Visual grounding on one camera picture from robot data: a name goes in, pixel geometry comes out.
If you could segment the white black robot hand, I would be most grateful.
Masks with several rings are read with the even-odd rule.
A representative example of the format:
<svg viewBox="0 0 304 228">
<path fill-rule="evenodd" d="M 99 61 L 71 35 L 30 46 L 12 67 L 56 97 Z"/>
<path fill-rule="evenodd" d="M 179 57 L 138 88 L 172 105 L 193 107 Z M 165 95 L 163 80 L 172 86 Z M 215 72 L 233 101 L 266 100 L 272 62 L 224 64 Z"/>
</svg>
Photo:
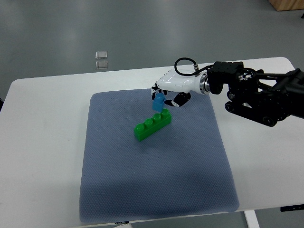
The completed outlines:
<svg viewBox="0 0 304 228">
<path fill-rule="evenodd" d="M 189 76 L 189 71 L 183 70 L 178 74 L 174 69 L 165 73 L 151 88 L 152 99 L 156 98 L 157 93 L 167 95 L 168 92 L 176 92 L 177 95 L 172 100 L 165 100 L 164 103 L 169 106 L 181 107 L 186 104 L 190 98 L 190 92 L 198 94 L 209 94 L 208 77 L 206 71 Z"/>
</svg>

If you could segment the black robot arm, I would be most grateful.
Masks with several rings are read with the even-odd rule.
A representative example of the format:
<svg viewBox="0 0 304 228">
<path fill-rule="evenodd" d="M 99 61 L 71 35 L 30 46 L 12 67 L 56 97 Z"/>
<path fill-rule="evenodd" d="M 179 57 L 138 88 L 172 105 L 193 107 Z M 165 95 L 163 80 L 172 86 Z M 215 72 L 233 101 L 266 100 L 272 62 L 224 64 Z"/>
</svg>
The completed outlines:
<svg viewBox="0 0 304 228">
<path fill-rule="evenodd" d="M 215 62 L 207 69 L 210 92 L 218 95 L 228 85 L 225 109 L 235 115 L 273 127 L 289 116 L 304 116 L 304 73 L 265 73 L 243 62 Z"/>
</svg>

